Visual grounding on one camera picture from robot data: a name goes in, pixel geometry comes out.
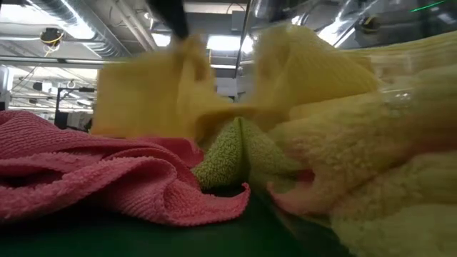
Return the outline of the fluorescent ceiling light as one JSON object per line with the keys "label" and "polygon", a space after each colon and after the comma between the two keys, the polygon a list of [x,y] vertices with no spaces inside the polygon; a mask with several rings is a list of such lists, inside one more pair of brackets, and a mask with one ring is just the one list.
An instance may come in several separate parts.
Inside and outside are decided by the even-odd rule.
{"label": "fluorescent ceiling light", "polygon": [[[157,46],[165,47],[171,42],[171,36],[166,34],[152,34]],[[251,53],[253,51],[253,40],[246,36],[241,44],[240,36],[210,35],[206,43],[206,48],[214,51],[238,51]]]}

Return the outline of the lime green microfiber towel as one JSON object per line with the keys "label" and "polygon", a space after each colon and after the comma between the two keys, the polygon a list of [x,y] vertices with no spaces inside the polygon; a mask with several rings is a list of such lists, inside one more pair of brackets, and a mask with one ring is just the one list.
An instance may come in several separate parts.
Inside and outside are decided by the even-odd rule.
{"label": "lime green microfiber towel", "polygon": [[200,187],[210,189],[249,182],[258,188],[291,188],[306,172],[256,124],[237,117],[227,123],[192,169]]}

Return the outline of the pink microfiber towel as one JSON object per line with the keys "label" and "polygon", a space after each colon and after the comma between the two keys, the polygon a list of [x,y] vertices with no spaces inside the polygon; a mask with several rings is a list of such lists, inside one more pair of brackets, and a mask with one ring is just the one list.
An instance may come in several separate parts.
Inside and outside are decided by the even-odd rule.
{"label": "pink microfiber towel", "polygon": [[239,217],[249,187],[205,194],[184,138],[117,139],[61,130],[27,111],[0,111],[0,223],[44,216],[84,199],[153,223],[198,226]]}

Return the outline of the silver ceiling pipe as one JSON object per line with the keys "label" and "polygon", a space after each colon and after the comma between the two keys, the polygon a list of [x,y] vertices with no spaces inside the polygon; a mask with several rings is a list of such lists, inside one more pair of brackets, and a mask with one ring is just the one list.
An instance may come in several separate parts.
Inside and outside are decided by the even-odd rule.
{"label": "silver ceiling pipe", "polygon": [[0,64],[12,66],[43,66],[70,69],[101,69],[105,65],[117,63],[120,63],[120,61],[0,55]]}

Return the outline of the silver ventilation duct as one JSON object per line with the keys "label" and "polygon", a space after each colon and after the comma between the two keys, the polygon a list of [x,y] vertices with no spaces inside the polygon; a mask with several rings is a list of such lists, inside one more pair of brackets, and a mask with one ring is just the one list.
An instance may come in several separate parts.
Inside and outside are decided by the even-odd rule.
{"label": "silver ventilation duct", "polygon": [[35,9],[52,17],[75,39],[103,59],[127,57],[129,51],[84,0],[26,0]]}

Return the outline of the black round ceiling fixture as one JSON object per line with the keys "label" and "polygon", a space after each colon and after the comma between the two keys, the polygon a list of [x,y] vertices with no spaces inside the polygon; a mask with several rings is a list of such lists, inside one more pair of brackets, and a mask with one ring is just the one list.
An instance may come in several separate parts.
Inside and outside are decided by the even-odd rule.
{"label": "black round ceiling fixture", "polygon": [[64,37],[64,32],[57,28],[46,28],[40,34],[40,41],[50,47],[57,47],[62,38]]}

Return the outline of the yellow microfiber towel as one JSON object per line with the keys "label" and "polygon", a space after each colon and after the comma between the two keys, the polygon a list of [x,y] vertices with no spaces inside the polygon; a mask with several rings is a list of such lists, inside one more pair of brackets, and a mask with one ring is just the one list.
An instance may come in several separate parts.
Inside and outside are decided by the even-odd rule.
{"label": "yellow microfiber towel", "polygon": [[367,68],[304,26],[264,30],[254,46],[251,92],[241,103],[217,94],[199,38],[109,64],[98,74],[92,133],[114,138],[163,136],[202,141],[244,117],[263,130],[301,104],[375,91]]}
{"label": "yellow microfiber towel", "polygon": [[378,88],[295,106],[266,133],[306,169],[271,198],[326,216],[356,257],[457,257],[457,31],[340,51]]}

